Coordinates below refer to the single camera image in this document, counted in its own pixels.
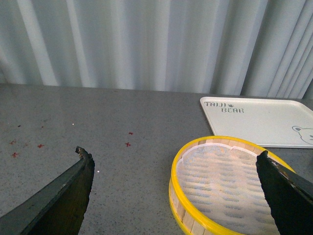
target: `white curtain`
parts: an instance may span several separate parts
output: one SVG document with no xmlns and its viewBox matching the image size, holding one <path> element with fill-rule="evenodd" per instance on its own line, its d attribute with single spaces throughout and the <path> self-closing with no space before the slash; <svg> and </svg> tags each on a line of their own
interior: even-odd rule
<svg viewBox="0 0 313 235">
<path fill-rule="evenodd" d="M 0 83 L 313 98 L 313 0 L 1 0 Z"/>
</svg>

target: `bear face drawing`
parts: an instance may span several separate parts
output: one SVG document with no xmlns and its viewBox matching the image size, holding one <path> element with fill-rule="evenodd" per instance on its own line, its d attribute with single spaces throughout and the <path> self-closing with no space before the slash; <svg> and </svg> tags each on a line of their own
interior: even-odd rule
<svg viewBox="0 0 313 235">
<path fill-rule="evenodd" d="M 292 129 L 299 133 L 301 139 L 308 144 L 313 145 L 313 129 L 293 126 Z"/>
</svg>

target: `yellow rim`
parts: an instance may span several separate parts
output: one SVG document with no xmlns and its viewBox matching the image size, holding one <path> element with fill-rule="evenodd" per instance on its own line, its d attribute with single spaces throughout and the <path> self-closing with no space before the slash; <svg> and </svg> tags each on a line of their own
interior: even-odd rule
<svg viewBox="0 0 313 235">
<path fill-rule="evenodd" d="M 177 153 L 177 155 L 174 158 L 173 164 L 172 164 L 172 172 L 171 172 L 171 181 L 173 184 L 173 189 L 174 192 L 179 200 L 179 202 L 182 204 L 182 206 L 184 207 L 184 209 L 199 223 L 201 224 L 205 229 L 209 230 L 210 232 L 217 234 L 217 235 L 241 235 L 241 233 L 232 231 L 230 229 L 227 229 L 225 227 L 223 227 L 222 225 L 219 225 L 218 223 L 214 222 L 213 220 L 209 219 L 208 217 L 206 217 L 204 214 L 202 214 L 195 206 L 192 205 L 192 203 L 188 200 L 188 198 L 185 196 L 185 194 L 183 193 L 182 189 L 179 186 L 178 183 L 178 179 L 177 179 L 177 175 L 176 175 L 176 165 L 178 162 L 178 158 L 181 156 L 182 152 L 187 149 L 189 146 L 191 146 L 194 143 L 200 142 L 200 141 L 205 141 L 205 140 L 209 140 L 209 139 L 225 139 L 225 140 L 232 140 L 232 141 L 237 141 L 237 142 L 242 142 L 245 144 L 249 144 L 255 148 L 258 148 L 262 151 L 268 151 L 267 149 L 260 147 L 254 143 L 242 140 L 242 139 L 238 139 L 238 138 L 234 138 L 234 137 L 227 137 L 227 136 L 208 136 L 208 137 L 202 137 L 202 138 L 198 138 L 196 140 L 193 140 L 187 144 L 185 144 L 185 146 L 183 148 L 180 149 L 180 151 Z M 279 164 L 283 165 L 284 167 L 288 168 L 289 170 L 293 171 L 294 170 L 287 164 L 285 163 L 282 159 L 280 159 L 279 157 L 277 157 L 275 154 L 273 154 L 272 152 L 268 151 L 268 154 L 275 160 L 277 161 Z M 173 211 L 174 217 L 176 219 L 176 221 L 179 223 L 179 226 L 182 228 L 182 230 L 186 233 L 186 234 L 191 234 L 189 231 L 187 231 L 187 229 L 185 228 L 185 226 L 183 225 L 183 223 L 180 221 L 180 219 L 177 217 L 176 213 Z"/>
</svg>

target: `speckled granite surface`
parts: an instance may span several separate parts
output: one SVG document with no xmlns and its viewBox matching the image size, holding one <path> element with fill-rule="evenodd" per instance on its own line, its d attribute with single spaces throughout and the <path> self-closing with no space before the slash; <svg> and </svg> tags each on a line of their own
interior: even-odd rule
<svg viewBox="0 0 313 235">
<path fill-rule="evenodd" d="M 168 183 L 178 150 L 212 135 L 203 96 L 0 84 L 0 216 L 77 162 L 79 145 L 96 164 L 80 234 L 183 234 Z M 269 150 L 313 182 L 312 149 Z"/>
</svg>

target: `white tray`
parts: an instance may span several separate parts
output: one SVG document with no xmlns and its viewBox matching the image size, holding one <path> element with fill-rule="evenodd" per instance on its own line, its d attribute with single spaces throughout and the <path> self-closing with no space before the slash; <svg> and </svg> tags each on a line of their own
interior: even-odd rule
<svg viewBox="0 0 313 235">
<path fill-rule="evenodd" d="M 313 148 L 313 111 L 292 100 L 203 97 L 216 136 L 263 147 Z"/>
</svg>

